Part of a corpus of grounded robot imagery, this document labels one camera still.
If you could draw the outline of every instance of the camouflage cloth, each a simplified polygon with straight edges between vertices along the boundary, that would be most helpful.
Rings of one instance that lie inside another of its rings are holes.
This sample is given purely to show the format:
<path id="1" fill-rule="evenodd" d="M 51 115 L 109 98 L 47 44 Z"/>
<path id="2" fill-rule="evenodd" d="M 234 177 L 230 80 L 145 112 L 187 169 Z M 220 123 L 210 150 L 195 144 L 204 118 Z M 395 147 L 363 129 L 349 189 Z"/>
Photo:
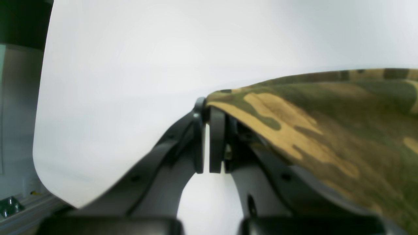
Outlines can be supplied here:
<path id="1" fill-rule="evenodd" d="M 418 69 L 282 77 L 210 94 L 342 196 L 418 233 Z"/>

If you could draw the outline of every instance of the black plastic part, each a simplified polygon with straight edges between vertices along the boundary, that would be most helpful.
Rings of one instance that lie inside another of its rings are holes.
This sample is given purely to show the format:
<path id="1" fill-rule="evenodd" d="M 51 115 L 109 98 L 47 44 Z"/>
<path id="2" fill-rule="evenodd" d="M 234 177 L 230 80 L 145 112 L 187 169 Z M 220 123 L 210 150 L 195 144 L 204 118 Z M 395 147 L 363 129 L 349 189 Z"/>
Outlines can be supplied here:
<path id="1" fill-rule="evenodd" d="M 238 121 L 231 117 L 226 116 L 226 133 L 225 133 L 226 148 L 229 147 L 229 151 L 224 157 L 225 173 L 231 173 L 231 161 L 239 159 L 240 141 L 238 139 Z"/>
<path id="2" fill-rule="evenodd" d="M 348 216 L 353 215 L 321 196 L 288 167 L 276 153 L 262 144 L 249 145 L 257 156 L 260 167 L 270 178 L 280 198 L 296 216 Z"/>
<path id="3" fill-rule="evenodd" d="M 183 235 L 176 219 L 122 217 L 51 217 L 37 235 Z"/>
<path id="4" fill-rule="evenodd" d="M 204 130 L 205 130 L 205 106 L 206 99 L 200 97 L 197 99 L 193 109 L 193 133 L 194 133 L 194 150 L 195 153 L 195 170 L 196 173 L 203 173 L 203 162 L 204 162 Z"/>
<path id="5" fill-rule="evenodd" d="M 198 99 L 194 110 L 174 123 L 108 192 L 70 214 L 176 217 L 184 187 L 196 171 L 203 171 L 204 105 Z"/>
<path id="6" fill-rule="evenodd" d="M 51 11 L 44 0 L 1 0 L 0 43 L 44 51 Z"/>
<path id="7" fill-rule="evenodd" d="M 375 217 L 266 217 L 241 223 L 238 235 L 384 235 Z"/>
<path id="8" fill-rule="evenodd" d="M 225 155 L 226 115 L 223 111 L 210 107 L 210 145 L 209 145 L 209 172 L 221 173 L 222 161 Z"/>
<path id="9" fill-rule="evenodd" d="M 237 186 L 244 216 L 250 216 L 247 196 L 254 199 L 259 216 L 349 216 L 301 180 L 280 156 L 264 145 L 250 129 L 236 123 L 236 137 L 228 138 L 232 160 L 228 163 Z"/>

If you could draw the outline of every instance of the bolt hole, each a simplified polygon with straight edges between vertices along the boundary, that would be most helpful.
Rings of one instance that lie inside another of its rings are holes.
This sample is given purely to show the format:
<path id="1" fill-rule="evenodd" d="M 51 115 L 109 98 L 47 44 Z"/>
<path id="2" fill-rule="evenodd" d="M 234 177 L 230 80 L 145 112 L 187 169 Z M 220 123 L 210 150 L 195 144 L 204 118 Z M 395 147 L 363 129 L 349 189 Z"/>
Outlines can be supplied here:
<path id="1" fill-rule="evenodd" d="M 131 177 L 132 182 L 138 182 L 140 179 L 141 179 L 141 177 L 137 174 L 135 174 Z"/>
<path id="2" fill-rule="evenodd" d="M 255 202 L 251 195 L 248 195 L 247 203 L 248 203 L 248 211 L 250 212 L 250 216 L 251 217 L 257 216 L 257 208 L 255 207 Z"/>
<path id="3" fill-rule="evenodd" d="M 290 176 L 288 173 L 283 173 L 282 174 L 282 179 L 284 181 L 290 182 L 290 180 L 292 179 L 292 176 Z"/>

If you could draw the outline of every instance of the white backdrop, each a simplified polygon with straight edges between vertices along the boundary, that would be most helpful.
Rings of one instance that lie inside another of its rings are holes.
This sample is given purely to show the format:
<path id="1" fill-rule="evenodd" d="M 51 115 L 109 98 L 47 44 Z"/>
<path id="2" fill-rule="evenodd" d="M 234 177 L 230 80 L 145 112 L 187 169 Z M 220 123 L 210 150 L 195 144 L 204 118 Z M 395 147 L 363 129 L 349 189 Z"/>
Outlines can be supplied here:
<path id="1" fill-rule="evenodd" d="M 33 157 L 82 207 L 115 183 L 200 96 L 284 75 L 418 65 L 417 1 L 55 0 Z M 186 233 L 234 234 L 229 175 L 194 175 Z"/>

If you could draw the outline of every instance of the green camouflage pattern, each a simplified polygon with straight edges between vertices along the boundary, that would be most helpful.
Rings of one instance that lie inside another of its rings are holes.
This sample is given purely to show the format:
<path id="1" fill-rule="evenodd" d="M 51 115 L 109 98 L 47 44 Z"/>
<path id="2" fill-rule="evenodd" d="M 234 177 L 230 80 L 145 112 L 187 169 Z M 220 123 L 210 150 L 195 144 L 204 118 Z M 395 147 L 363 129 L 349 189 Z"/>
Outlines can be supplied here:
<path id="1" fill-rule="evenodd" d="M 418 234 L 418 69 L 287 76 L 214 92 L 292 164 Z"/>

